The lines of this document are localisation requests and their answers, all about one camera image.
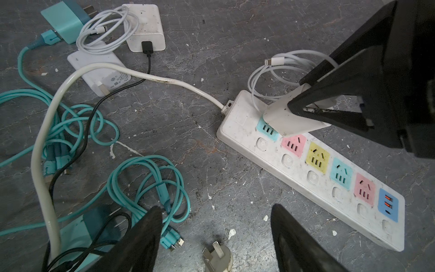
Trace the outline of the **white multicolour power strip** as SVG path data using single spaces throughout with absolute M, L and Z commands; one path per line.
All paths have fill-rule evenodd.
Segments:
M 261 123 L 266 104 L 242 90 L 220 104 L 217 137 L 374 243 L 397 252 L 405 246 L 405 200 L 394 189 L 302 131 L 273 136 Z

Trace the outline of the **white charger with black cable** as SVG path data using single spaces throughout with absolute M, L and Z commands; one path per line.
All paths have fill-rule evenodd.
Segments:
M 103 43 L 103 39 L 121 24 L 124 34 L 109 44 Z M 97 56 L 98 60 L 103 61 L 124 42 L 132 52 L 144 53 L 149 65 L 154 50 L 165 50 L 163 27 L 156 5 L 126 3 L 105 10 L 83 25 L 76 45 L 83 56 Z

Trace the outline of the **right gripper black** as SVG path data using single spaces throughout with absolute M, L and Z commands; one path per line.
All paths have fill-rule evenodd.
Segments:
M 435 156 L 435 3 L 391 1 L 299 84 L 290 110 L 418 158 Z M 355 96 L 360 112 L 310 108 Z

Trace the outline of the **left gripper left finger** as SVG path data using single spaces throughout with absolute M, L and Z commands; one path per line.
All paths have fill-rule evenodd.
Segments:
M 90 272 L 151 272 L 154 269 L 163 210 L 152 207 L 105 256 L 89 268 Z

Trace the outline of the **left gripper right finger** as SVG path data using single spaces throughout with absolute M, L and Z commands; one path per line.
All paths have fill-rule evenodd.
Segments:
M 271 232 L 281 272 L 346 272 L 280 204 L 271 210 Z

